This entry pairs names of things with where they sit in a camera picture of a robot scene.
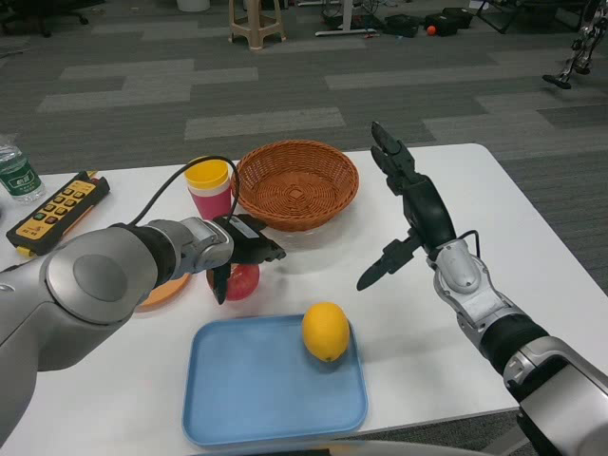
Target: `floor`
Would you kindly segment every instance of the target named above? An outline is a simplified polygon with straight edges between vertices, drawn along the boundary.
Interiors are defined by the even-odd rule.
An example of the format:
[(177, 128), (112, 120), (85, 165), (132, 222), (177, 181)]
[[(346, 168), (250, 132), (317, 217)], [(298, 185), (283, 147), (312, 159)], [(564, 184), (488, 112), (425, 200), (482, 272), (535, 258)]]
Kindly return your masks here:
[[(398, 0), (378, 16), (466, 5)], [(293, 138), (366, 149), (378, 121), (411, 145), (486, 146), (608, 291), (604, 47), (592, 74), (561, 91), (541, 79), (575, 36), (557, 23), (523, 18), (500, 35), (475, 19), (444, 38), (320, 39), (319, 8), (290, 8), (288, 40), (252, 53), (244, 40), (228, 43), (225, 0), (203, 14), (180, 13), (174, 0), (108, 0), (86, 12), (89, 26), (61, 18), (48, 39), (26, 28), (0, 36), (0, 54), (25, 50), (0, 59), (0, 133), (39, 172), (237, 159)], [(503, 413), (382, 437), (480, 449), (513, 423)]]

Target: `water bottle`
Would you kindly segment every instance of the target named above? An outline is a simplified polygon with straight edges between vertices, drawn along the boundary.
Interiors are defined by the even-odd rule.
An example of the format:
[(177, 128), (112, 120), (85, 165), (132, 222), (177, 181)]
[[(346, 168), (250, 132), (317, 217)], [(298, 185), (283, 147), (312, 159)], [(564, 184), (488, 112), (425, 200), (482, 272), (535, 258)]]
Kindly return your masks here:
[(0, 182), (12, 198), (19, 202), (38, 200), (46, 193), (28, 157), (8, 138), (0, 135)]

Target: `stool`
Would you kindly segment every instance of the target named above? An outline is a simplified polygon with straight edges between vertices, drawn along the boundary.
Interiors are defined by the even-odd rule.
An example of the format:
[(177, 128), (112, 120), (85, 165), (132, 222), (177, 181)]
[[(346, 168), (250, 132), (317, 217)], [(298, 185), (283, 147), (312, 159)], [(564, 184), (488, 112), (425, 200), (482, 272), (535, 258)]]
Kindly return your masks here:
[(235, 0), (230, 0), (230, 37), (233, 42), (235, 35), (242, 35), (249, 42), (249, 49), (259, 50), (264, 46), (264, 38), (274, 33), (281, 34), (281, 41), (285, 41), (285, 30), (281, 19), (281, 8), (275, 0), (275, 18), (261, 14), (261, 0), (247, 0), (247, 17), (236, 18)]

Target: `brown basket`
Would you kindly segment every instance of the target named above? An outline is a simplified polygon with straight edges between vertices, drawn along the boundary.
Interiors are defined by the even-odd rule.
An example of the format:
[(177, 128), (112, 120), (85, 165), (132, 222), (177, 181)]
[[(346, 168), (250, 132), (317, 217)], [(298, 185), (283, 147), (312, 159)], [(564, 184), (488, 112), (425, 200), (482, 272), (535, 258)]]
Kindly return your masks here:
[[(316, 141), (264, 145), (238, 163), (239, 203), (280, 231), (312, 230), (348, 206), (359, 188), (352, 161)], [(235, 177), (232, 191), (235, 193)]]

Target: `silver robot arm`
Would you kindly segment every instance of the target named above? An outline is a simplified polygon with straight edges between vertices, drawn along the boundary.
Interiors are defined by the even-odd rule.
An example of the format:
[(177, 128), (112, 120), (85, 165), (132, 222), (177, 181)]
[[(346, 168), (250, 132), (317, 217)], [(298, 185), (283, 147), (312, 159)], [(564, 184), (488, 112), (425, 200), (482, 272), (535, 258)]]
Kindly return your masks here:
[(167, 280), (227, 263), (232, 238), (199, 218), (114, 226), (0, 273), (0, 447), (37, 371), (73, 366)]
[(464, 240), (441, 246), (428, 263), (435, 291), (519, 402), (518, 423), (537, 451), (606, 454), (608, 377), (498, 292)]
[(571, 88), (572, 70), (586, 75), (591, 72), (591, 57), (608, 28), (608, 1), (589, 0), (580, 18), (579, 37), (572, 42), (572, 54), (557, 75), (545, 74), (542, 78), (559, 88)]

